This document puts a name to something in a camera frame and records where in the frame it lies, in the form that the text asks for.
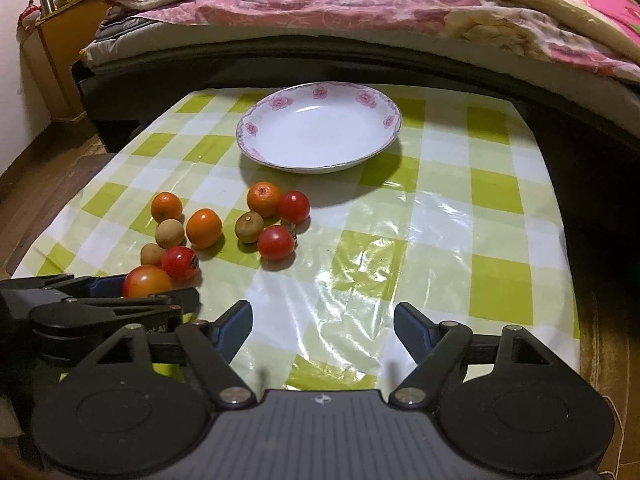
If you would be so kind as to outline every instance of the wooden cabinet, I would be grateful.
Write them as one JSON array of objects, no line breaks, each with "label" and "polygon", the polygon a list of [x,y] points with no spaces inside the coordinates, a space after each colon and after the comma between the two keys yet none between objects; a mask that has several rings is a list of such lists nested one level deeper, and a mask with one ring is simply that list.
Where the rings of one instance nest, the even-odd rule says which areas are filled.
[{"label": "wooden cabinet", "polygon": [[22,41],[21,49],[51,117],[76,122],[84,109],[71,66],[94,39],[104,19],[105,0],[76,0],[44,17]]}]

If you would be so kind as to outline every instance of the orange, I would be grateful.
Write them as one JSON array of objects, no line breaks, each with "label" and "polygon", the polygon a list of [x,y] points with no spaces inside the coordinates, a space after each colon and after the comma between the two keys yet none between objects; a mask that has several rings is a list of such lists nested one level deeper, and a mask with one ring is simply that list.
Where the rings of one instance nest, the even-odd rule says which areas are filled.
[{"label": "orange", "polygon": [[187,222],[187,238],[195,249],[206,249],[222,234],[222,220],[211,209],[199,209]]},{"label": "orange", "polygon": [[182,202],[173,193],[163,191],[151,201],[151,216],[161,224],[165,220],[179,220],[182,215]]},{"label": "orange", "polygon": [[251,186],[246,194],[246,204],[262,218],[268,218],[278,212],[278,202],[282,193],[271,182],[258,182]]}]

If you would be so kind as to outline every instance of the bowl rim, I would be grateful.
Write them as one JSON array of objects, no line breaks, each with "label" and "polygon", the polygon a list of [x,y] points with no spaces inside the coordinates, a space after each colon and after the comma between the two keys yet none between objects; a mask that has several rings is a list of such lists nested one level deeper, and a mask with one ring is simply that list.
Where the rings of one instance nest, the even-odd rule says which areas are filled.
[{"label": "bowl rim", "polygon": [[[278,165],[278,164],[273,164],[271,162],[267,162],[266,160],[260,160],[260,159],[254,157],[253,155],[248,153],[248,150],[244,146],[244,141],[241,141],[242,122],[244,121],[244,118],[246,118],[248,115],[250,115],[258,106],[261,106],[262,104],[267,102],[269,99],[271,99],[274,95],[277,95],[277,94],[280,94],[281,92],[286,92],[286,91],[289,91],[289,90],[295,90],[295,89],[298,89],[298,88],[303,88],[303,87],[306,87],[306,86],[315,86],[315,85],[322,85],[322,84],[331,84],[331,85],[334,85],[334,86],[350,86],[352,88],[357,88],[357,89],[361,89],[361,90],[371,90],[375,94],[378,94],[378,95],[382,96],[382,98],[393,108],[393,110],[395,110],[395,112],[398,114],[398,118],[399,118],[398,123],[394,127],[394,130],[393,130],[391,136],[389,137],[389,140],[387,142],[385,142],[380,148],[374,150],[373,152],[367,153],[367,155],[363,155],[363,156],[361,156],[359,158],[356,158],[354,160],[348,160],[346,162],[340,162],[339,164],[330,164],[328,166],[281,166],[281,165]],[[400,108],[398,107],[396,102],[393,101],[393,99],[391,97],[389,97],[388,95],[386,95],[384,92],[381,92],[380,90],[377,90],[377,89],[375,89],[375,88],[373,88],[371,86],[363,85],[363,84],[360,84],[360,83],[349,83],[349,82],[343,82],[343,81],[314,81],[314,82],[311,82],[311,83],[302,83],[300,85],[293,85],[293,86],[289,86],[289,87],[286,87],[286,88],[281,88],[281,89],[276,90],[275,92],[272,92],[269,95],[263,97],[262,99],[260,99],[256,104],[254,104],[244,114],[242,114],[242,117],[240,117],[240,119],[238,120],[238,125],[236,126],[236,143],[240,147],[240,151],[242,152],[242,154],[244,156],[246,156],[250,160],[256,162],[257,164],[261,164],[262,166],[268,166],[269,168],[274,168],[276,170],[291,170],[291,171],[298,171],[298,172],[316,171],[316,170],[336,170],[336,169],[341,168],[343,166],[349,166],[350,168],[352,168],[353,166],[357,166],[361,162],[364,162],[368,158],[371,158],[371,157],[376,156],[377,154],[379,154],[381,152],[384,152],[389,146],[391,146],[394,142],[396,142],[396,139],[398,138],[398,135],[400,133],[400,128],[401,127],[402,127],[402,112],[400,111]]]}]

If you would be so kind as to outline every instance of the mattress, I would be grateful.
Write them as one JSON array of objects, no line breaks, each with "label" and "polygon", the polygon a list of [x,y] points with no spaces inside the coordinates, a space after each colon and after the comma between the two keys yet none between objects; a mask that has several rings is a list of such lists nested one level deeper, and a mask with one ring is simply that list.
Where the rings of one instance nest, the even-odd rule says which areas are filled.
[{"label": "mattress", "polygon": [[640,99],[632,88],[613,78],[571,66],[514,56],[489,45],[435,38],[414,32],[193,26],[151,22],[146,27],[127,32],[117,39],[91,43],[82,51],[82,60],[97,74],[119,72],[140,63],[181,59],[184,52],[194,46],[279,36],[347,38],[461,61],[512,76],[558,94],[640,138]]}]

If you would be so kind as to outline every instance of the silver thermos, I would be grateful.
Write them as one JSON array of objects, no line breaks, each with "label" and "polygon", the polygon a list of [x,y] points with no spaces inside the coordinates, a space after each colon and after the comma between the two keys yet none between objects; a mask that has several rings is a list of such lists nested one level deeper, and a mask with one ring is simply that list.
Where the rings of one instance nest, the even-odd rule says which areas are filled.
[{"label": "silver thermos", "polygon": [[56,4],[53,0],[40,0],[40,15],[45,17],[56,10]]}]

